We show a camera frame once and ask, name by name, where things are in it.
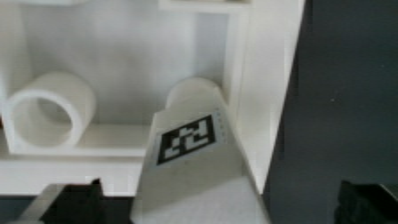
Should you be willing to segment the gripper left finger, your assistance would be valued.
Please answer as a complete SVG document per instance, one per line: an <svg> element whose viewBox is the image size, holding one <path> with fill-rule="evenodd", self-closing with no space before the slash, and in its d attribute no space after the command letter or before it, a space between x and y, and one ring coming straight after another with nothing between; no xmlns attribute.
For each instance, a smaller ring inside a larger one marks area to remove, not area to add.
<svg viewBox="0 0 398 224"><path fill-rule="evenodd" d="M49 184L14 224L106 224L101 181Z"/></svg>

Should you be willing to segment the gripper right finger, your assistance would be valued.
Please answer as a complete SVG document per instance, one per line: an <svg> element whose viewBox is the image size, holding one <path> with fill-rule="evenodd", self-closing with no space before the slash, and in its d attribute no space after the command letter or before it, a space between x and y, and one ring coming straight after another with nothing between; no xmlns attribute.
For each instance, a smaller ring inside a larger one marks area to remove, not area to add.
<svg viewBox="0 0 398 224"><path fill-rule="evenodd" d="M398 224L398 184L341 182L335 224Z"/></svg>

